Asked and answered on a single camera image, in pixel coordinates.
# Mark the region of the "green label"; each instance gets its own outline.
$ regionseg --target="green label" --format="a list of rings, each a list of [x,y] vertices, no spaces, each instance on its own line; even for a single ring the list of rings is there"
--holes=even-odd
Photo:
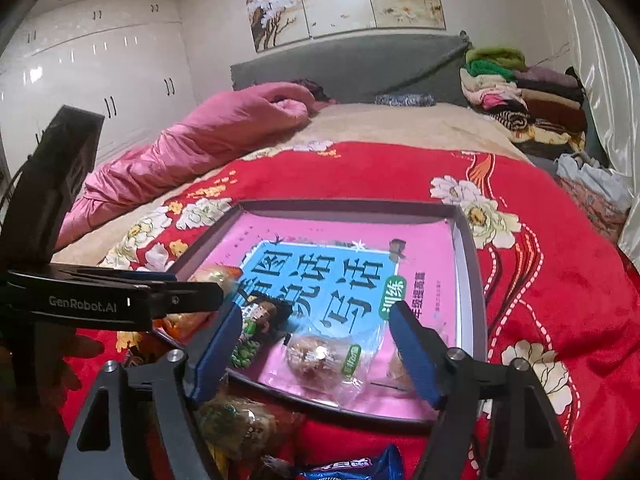
[[[382,319],[389,319],[389,310],[396,301],[404,300],[406,292],[406,279],[402,276],[389,276],[385,282],[384,293],[380,300],[378,314]]]
[[[342,374],[351,379],[353,373],[356,371],[358,367],[358,362],[360,361],[360,354],[362,353],[362,348],[360,345],[351,345],[349,347],[349,351],[347,352],[347,358],[344,360],[344,364],[342,365]]]

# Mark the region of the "white wardrobe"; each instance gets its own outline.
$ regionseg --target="white wardrobe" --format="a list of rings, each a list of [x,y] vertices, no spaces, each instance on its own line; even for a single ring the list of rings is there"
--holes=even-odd
[[[86,0],[25,21],[0,58],[11,175],[63,105],[104,115],[97,163],[196,105],[176,0]]]

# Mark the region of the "green folded blanket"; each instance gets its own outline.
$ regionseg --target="green folded blanket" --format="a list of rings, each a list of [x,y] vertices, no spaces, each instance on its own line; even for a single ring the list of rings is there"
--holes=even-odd
[[[491,61],[510,70],[520,70],[521,72],[528,70],[524,62],[524,54],[517,48],[488,46],[484,48],[473,48],[466,53],[467,63],[477,60]]]
[[[481,74],[497,74],[501,75],[503,78],[510,82],[515,81],[516,79],[513,70],[503,68],[500,65],[496,65],[491,61],[485,61],[483,59],[467,63],[466,71],[469,72],[469,75],[472,75],[473,77]]]

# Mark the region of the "silver bolt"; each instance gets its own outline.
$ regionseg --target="silver bolt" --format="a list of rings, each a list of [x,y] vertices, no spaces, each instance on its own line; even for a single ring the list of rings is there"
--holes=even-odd
[[[175,349],[167,352],[166,358],[169,359],[171,363],[177,363],[180,359],[184,357],[184,352],[180,349]]]
[[[518,357],[513,360],[513,367],[516,368],[516,370],[519,372],[526,372],[527,370],[529,370],[530,365],[527,360],[523,359],[522,357]]]
[[[102,369],[107,373],[111,373],[114,372],[119,365],[119,362],[111,360],[105,362],[105,364],[102,366]]]
[[[452,361],[462,361],[466,356],[466,352],[462,348],[449,348],[447,357]]]

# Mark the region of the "white curtain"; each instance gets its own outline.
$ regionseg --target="white curtain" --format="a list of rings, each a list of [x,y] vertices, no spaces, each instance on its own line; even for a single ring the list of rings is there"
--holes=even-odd
[[[572,21],[572,62],[616,171],[631,177],[633,205],[618,242],[640,270],[640,68],[597,0],[566,0]]]

